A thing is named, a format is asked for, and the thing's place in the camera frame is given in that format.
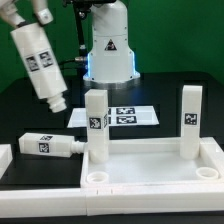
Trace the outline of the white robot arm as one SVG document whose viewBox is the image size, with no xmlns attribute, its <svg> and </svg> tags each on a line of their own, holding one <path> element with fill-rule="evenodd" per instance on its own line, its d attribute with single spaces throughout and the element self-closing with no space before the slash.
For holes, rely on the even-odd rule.
<svg viewBox="0 0 224 224">
<path fill-rule="evenodd" d="M 43 26 L 53 21 L 47 0 L 31 0 L 35 23 L 17 13 L 17 0 L 0 0 L 0 19 L 13 27 L 14 43 L 42 97 L 66 90 Z M 136 83 L 135 55 L 128 45 L 127 8 L 121 0 L 62 0 L 73 6 L 84 83 L 96 88 L 122 88 Z"/>
</svg>

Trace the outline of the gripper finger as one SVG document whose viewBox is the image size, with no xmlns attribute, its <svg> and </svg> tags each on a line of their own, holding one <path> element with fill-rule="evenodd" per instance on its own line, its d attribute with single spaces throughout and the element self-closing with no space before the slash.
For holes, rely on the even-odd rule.
<svg viewBox="0 0 224 224">
<path fill-rule="evenodd" d="M 47 0 L 31 0 L 34 14 L 42 25 L 53 21 L 53 16 L 48 8 Z"/>
<path fill-rule="evenodd" d="M 17 28 L 24 22 L 24 19 L 17 12 L 15 1 L 0 0 L 0 18 L 13 28 Z"/>
</svg>

